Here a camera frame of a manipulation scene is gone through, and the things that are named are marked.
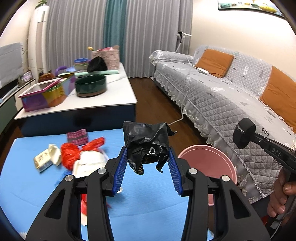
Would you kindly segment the person's right hand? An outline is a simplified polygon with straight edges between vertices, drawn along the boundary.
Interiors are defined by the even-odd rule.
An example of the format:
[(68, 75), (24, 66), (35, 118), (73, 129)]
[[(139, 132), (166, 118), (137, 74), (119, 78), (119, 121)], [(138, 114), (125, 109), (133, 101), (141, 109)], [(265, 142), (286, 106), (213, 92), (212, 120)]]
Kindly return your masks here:
[(270, 195), (267, 207), (267, 214), (270, 217), (283, 214), (285, 212), (285, 204), (289, 196), (295, 195), (295, 181), (288, 182), (285, 180), (284, 168), (281, 169), (277, 180), (274, 182), (274, 192)]

